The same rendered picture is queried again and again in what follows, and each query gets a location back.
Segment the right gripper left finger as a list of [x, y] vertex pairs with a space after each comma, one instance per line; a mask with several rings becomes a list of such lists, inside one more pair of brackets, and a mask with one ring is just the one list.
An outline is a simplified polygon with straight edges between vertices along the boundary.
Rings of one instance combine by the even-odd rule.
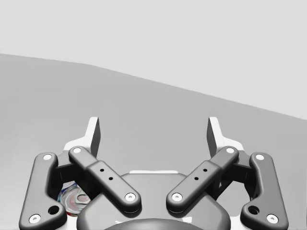
[[83, 181], [90, 198], [99, 193], [123, 213], [141, 208], [140, 194], [104, 161], [97, 159], [101, 132], [98, 117], [89, 119], [85, 135], [65, 144], [60, 155], [38, 154], [32, 166], [19, 219], [20, 229], [58, 229], [67, 221], [67, 211], [57, 201], [66, 182]]

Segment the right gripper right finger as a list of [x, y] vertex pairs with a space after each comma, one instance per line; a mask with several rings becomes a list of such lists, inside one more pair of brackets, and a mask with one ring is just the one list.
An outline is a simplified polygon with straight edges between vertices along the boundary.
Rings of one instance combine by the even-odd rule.
[[242, 144], [223, 136], [219, 121], [209, 117], [207, 143], [211, 158], [203, 161], [166, 197], [173, 213], [186, 211], [203, 193], [217, 199], [233, 182], [243, 183], [250, 201], [239, 215], [245, 227], [286, 227], [288, 217], [273, 158], [247, 155]]

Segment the red and white can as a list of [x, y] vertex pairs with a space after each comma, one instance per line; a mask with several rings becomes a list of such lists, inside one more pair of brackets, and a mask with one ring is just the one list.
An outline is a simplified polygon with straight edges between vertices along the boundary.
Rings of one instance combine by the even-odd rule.
[[71, 181], [63, 184], [57, 201], [65, 207], [69, 216], [77, 217], [91, 199], [76, 182]]

